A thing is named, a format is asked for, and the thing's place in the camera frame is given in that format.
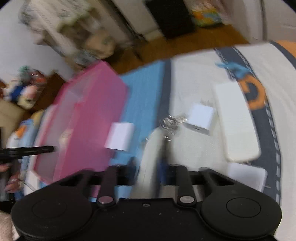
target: pink plastic container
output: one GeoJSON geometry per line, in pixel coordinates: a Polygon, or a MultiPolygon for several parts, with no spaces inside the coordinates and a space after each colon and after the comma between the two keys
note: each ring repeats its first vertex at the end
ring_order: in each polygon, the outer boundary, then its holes
{"type": "Polygon", "coordinates": [[[104,147],[105,141],[111,123],[120,119],[127,92],[102,61],[63,86],[41,140],[41,145],[54,145],[57,150],[39,155],[34,165],[43,182],[50,184],[81,169],[106,169],[113,151],[104,147]],[[66,146],[59,142],[65,130],[71,133],[66,146]]]}

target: dark gray stripe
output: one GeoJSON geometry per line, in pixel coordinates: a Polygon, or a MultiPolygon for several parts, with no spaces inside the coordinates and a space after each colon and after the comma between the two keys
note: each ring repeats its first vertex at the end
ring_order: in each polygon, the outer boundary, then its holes
{"type": "Polygon", "coordinates": [[[169,115],[170,106],[170,90],[171,90],[171,60],[165,61],[163,70],[163,84],[161,88],[161,96],[157,111],[155,126],[159,127],[159,121],[169,115]]]}
{"type": "MultiPolygon", "coordinates": [[[[238,49],[227,47],[215,49],[215,51],[220,58],[223,57],[221,58],[223,62],[238,63],[239,65],[248,68],[250,73],[258,79],[249,62],[238,49]]],[[[230,75],[233,76],[236,81],[239,81],[234,73],[230,72],[230,75]]],[[[256,87],[253,84],[249,84],[249,89],[250,93],[245,94],[246,99],[248,101],[256,99],[258,95],[256,87]]],[[[268,101],[266,101],[266,106],[264,108],[253,110],[251,113],[257,129],[261,156],[257,160],[250,162],[250,164],[252,166],[262,167],[267,171],[266,188],[264,189],[264,193],[280,203],[281,153],[268,101]]]]}
{"type": "Polygon", "coordinates": [[[296,69],[296,58],[288,51],[286,50],[283,46],[278,44],[277,42],[270,41],[270,43],[275,46],[279,51],[282,52],[283,55],[290,61],[290,63],[294,66],[296,69]]]}

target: bed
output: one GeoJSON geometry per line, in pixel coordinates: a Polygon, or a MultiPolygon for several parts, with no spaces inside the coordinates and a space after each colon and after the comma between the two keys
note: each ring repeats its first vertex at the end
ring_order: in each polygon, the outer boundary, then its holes
{"type": "MultiPolygon", "coordinates": [[[[133,189],[119,188],[119,197],[153,197],[163,135],[159,128],[161,118],[168,114],[183,115],[195,102],[215,106],[212,85],[239,81],[244,84],[261,147],[261,156],[249,164],[267,171],[264,193],[281,205],[283,218],[276,238],[293,240],[296,224],[295,56],[296,43],[269,42],[179,55],[122,75],[130,95],[121,120],[134,123],[136,132],[129,152],[116,153],[110,165],[126,164],[135,156],[139,176],[133,189]],[[233,63],[242,66],[247,77],[227,68],[233,63]],[[146,138],[149,141],[144,148],[146,138]]],[[[46,125],[45,120],[42,122],[35,145],[39,144],[42,126],[46,125]]],[[[227,161],[219,123],[210,136],[180,126],[171,144],[171,164],[185,165],[189,170],[210,167],[225,174],[227,161]]],[[[38,176],[32,171],[33,163],[34,157],[29,162],[26,186],[30,188],[24,190],[25,194],[40,188],[38,176]]]]}

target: white box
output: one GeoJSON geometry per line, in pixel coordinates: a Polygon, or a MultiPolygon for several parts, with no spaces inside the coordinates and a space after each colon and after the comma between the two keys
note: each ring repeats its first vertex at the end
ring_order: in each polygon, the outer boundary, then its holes
{"type": "Polygon", "coordinates": [[[127,151],[133,136],[134,124],[113,122],[105,143],[108,149],[127,151]]]}
{"type": "Polygon", "coordinates": [[[215,116],[216,110],[213,107],[194,104],[188,113],[186,125],[193,130],[209,135],[215,116]]]}

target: person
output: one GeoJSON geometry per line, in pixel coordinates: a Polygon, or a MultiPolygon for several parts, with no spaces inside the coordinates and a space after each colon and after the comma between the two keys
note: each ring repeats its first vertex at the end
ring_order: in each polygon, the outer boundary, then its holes
{"type": "MultiPolygon", "coordinates": [[[[1,164],[0,175],[1,173],[9,170],[10,167],[11,167],[10,164],[1,164]]],[[[20,188],[19,174],[20,174],[19,172],[16,172],[10,177],[7,185],[4,188],[4,191],[6,191],[7,193],[15,193],[16,191],[19,190],[20,188]]],[[[0,210],[6,213],[10,213],[14,203],[15,203],[14,198],[8,201],[2,201],[2,202],[0,201],[0,210]]]]}

